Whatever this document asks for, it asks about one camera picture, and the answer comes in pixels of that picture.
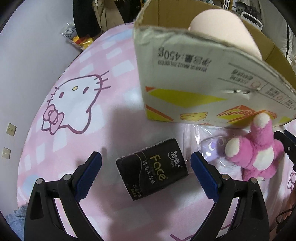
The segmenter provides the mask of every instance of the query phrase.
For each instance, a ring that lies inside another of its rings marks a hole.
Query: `blue fabric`
[[[25,217],[28,204],[21,206],[18,210],[14,210],[12,214],[8,214],[5,219],[12,230],[24,241]]]

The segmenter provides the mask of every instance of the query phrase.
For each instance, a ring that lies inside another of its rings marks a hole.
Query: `electrical outlet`
[[[14,137],[15,135],[15,130],[17,129],[16,126],[14,126],[13,124],[11,123],[8,123],[8,127],[7,127],[7,130],[6,130],[6,134],[9,134],[11,136]]]
[[[11,150],[9,150],[6,147],[3,147],[2,157],[6,158],[6,159],[9,159],[10,158],[10,152],[11,152]]]

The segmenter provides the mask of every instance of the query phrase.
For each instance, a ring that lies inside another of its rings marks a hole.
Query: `beige rounded object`
[[[238,49],[262,60],[256,42],[241,19],[228,10],[206,10],[192,20],[188,30],[200,32],[228,42]]]

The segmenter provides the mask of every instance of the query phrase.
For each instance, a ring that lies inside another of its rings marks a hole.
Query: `cardboard box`
[[[149,0],[134,25],[134,44],[147,117],[151,120],[244,128],[266,112],[274,126],[296,118],[295,74],[282,52],[244,22],[263,60],[187,29],[202,1]]]

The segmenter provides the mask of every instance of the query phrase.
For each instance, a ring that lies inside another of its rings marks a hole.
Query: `pink plush toy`
[[[244,168],[244,181],[251,177],[258,180],[273,177],[278,168],[278,157],[283,153],[283,144],[274,139],[271,119],[266,113],[255,116],[250,133],[230,139],[225,147],[228,159]]]

